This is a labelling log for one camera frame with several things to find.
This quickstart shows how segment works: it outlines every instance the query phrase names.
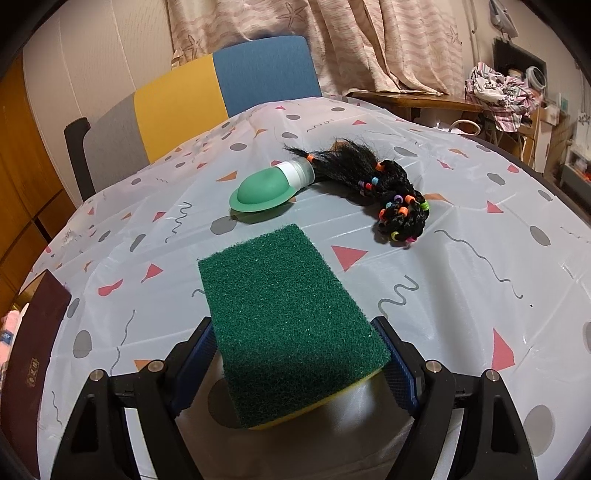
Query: green scrub pad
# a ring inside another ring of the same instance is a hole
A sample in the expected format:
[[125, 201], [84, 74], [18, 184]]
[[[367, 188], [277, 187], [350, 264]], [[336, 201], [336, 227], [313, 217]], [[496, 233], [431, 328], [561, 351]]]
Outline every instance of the green scrub pad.
[[243, 427], [270, 426], [370, 377], [390, 355], [297, 226], [199, 261]]

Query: metal screw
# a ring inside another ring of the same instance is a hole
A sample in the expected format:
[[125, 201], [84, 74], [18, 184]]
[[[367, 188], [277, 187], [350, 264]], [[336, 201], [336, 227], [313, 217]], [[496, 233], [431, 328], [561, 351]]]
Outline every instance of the metal screw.
[[101, 369], [97, 369], [90, 372], [88, 378], [90, 378], [93, 382], [98, 382], [101, 378], [103, 378], [104, 375], [105, 372], [103, 372]]
[[148, 370], [151, 372], [160, 372], [164, 368], [164, 362], [162, 360], [154, 360], [148, 364]]
[[425, 364], [425, 367], [427, 367], [427, 370], [434, 374], [441, 371], [441, 364], [437, 360], [429, 360]]
[[491, 382], [496, 382], [497, 380], [500, 380], [501, 379], [501, 376], [499, 375], [499, 372], [497, 372], [496, 370], [487, 370], [486, 371], [486, 377]]

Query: hair extension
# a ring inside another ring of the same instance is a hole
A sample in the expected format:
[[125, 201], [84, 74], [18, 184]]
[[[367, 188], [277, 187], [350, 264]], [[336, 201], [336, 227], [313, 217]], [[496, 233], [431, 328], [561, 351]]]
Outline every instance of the hair extension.
[[378, 229], [384, 235], [396, 241], [414, 242], [423, 233], [429, 205], [394, 160], [379, 161], [370, 148], [351, 140], [338, 140], [326, 151], [305, 152], [287, 146], [285, 149], [308, 159], [317, 175], [376, 198], [381, 207]]

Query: gray squiggle line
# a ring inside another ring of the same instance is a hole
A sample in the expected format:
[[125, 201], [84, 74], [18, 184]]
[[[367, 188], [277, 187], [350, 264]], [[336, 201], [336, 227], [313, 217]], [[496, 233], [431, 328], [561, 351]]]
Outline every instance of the gray squiggle line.
[[189, 202], [183, 202], [183, 203], [184, 203], [184, 204], [186, 204], [187, 206], [186, 206], [186, 207], [181, 207], [181, 208], [179, 208], [179, 209], [178, 209], [178, 211], [179, 211], [179, 212], [180, 212], [182, 215], [179, 215], [178, 217], [176, 217], [176, 218], [174, 219], [174, 221], [175, 221], [175, 222], [176, 222], [178, 225], [177, 225], [176, 227], [174, 227], [174, 228], [171, 230], [173, 234], [172, 234], [172, 235], [169, 235], [168, 237], [166, 237], [166, 238], [164, 239], [164, 243], [165, 243], [165, 244], [167, 244], [167, 243], [168, 243], [168, 239], [169, 239], [169, 238], [171, 238], [173, 235], [176, 235], [176, 234], [177, 234], [177, 229], [178, 229], [178, 227], [180, 227], [180, 226], [183, 224], [183, 223], [181, 222], [181, 220], [182, 220], [183, 218], [185, 218], [187, 215], [189, 215], [189, 214], [187, 213], [187, 210], [189, 210], [189, 209], [190, 209], [190, 208], [193, 206], [193, 204], [191, 204], [191, 203], [189, 203]]
[[391, 300], [391, 299], [381, 299], [378, 302], [378, 310], [381, 312], [382, 315], [384, 315], [386, 317], [386, 319], [388, 318], [388, 314], [382, 308], [382, 303], [391, 303], [393, 305], [399, 305], [399, 306], [402, 306], [402, 305], [406, 305], [407, 304], [406, 298], [404, 297], [404, 295], [402, 295], [398, 291], [398, 288], [404, 288], [405, 290], [409, 290], [409, 291], [417, 291], [419, 289], [418, 283], [415, 282], [408, 275], [405, 275], [404, 278], [406, 278], [409, 282], [411, 282], [414, 285], [414, 287], [407, 287], [406, 285], [403, 285], [401, 283], [397, 283], [394, 286], [394, 291], [396, 292], [396, 295], [398, 295], [402, 299], [402, 301], [396, 301], [396, 300]]
[[64, 424], [60, 420], [60, 411], [57, 409], [57, 405], [56, 405], [56, 393], [52, 390], [51, 394], [53, 395], [53, 408], [56, 409], [56, 420], [61, 425], [61, 428], [63, 428]]
[[576, 233], [573, 232], [569, 232], [566, 228], [564, 228], [563, 226], [560, 227], [562, 230], [564, 230], [566, 233], [568, 233], [569, 235], [572, 235], [575, 238], [578, 238], [579, 240], [582, 240], [583, 242], [585, 242], [586, 244], [591, 244], [591, 242], [589, 240], [587, 240], [585, 237], [583, 236], [578, 236]]
[[453, 242], [463, 243], [463, 244], [466, 244], [467, 246], [469, 246], [469, 247], [470, 247], [470, 249], [471, 249], [471, 250], [474, 252], [474, 254], [475, 254], [475, 255], [476, 255], [478, 258], [481, 258], [481, 259], [485, 260], [485, 261], [486, 261], [486, 263], [488, 263], [488, 264], [489, 264], [489, 266], [490, 266], [490, 268], [491, 268], [491, 270], [492, 270], [493, 274], [495, 275], [496, 279], [497, 279], [497, 280], [498, 280], [500, 283], [503, 283], [503, 282], [506, 282], [506, 281], [507, 281], [507, 282], [509, 282], [509, 284], [511, 285], [511, 290], [513, 290], [513, 295], [515, 295], [515, 297], [516, 297], [516, 298], [518, 298], [518, 299], [520, 299], [520, 300], [523, 298], [523, 295], [517, 295], [517, 293], [515, 292], [515, 289], [513, 288], [513, 282], [511, 281], [511, 279], [510, 279], [510, 278], [499, 278], [499, 275], [497, 275], [497, 274], [496, 274], [495, 267], [493, 267], [493, 266], [492, 266], [492, 263], [491, 263], [491, 262], [488, 260], [488, 258], [486, 258], [486, 257], [483, 257], [481, 254], [479, 254], [479, 253], [476, 251], [476, 249], [475, 249], [475, 248], [474, 248], [474, 247], [473, 247], [471, 244], [469, 244], [469, 243], [468, 243], [468, 242], [466, 242], [465, 240], [462, 240], [461, 238], [460, 238], [460, 239], [453, 238], [453, 237], [452, 237], [452, 236], [451, 236], [449, 233], [447, 233], [445, 230], [435, 230], [435, 232], [434, 232], [434, 233], [437, 233], [437, 232], [445, 233], [445, 234], [446, 234], [446, 236], [447, 236], [447, 237], [448, 237], [450, 240], [452, 240]]
[[119, 347], [118, 346], [116, 346], [115, 348], [117, 349], [117, 360], [115, 360], [115, 363], [113, 364], [113, 366], [109, 370], [109, 376], [110, 377], [113, 376], [113, 369], [115, 368], [115, 365], [117, 365], [119, 363], [119, 359], [121, 358], [121, 350], [119, 350]]
[[134, 309], [134, 312], [131, 314], [131, 318], [125, 324], [125, 336], [123, 337], [123, 342], [121, 342], [120, 345], [123, 345], [124, 342], [125, 342], [125, 340], [127, 339], [127, 327], [129, 326], [129, 324], [131, 323], [131, 321], [134, 319], [134, 317], [135, 317], [135, 309]]

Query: chair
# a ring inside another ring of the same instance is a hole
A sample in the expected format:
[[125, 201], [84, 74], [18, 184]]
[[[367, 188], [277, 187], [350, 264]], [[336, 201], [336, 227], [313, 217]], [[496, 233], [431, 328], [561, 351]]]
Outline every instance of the chair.
[[94, 125], [79, 118], [64, 129], [82, 199], [255, 105], [321, 95], [303, 37], [263, 38], [193, 60], [121, 100]]

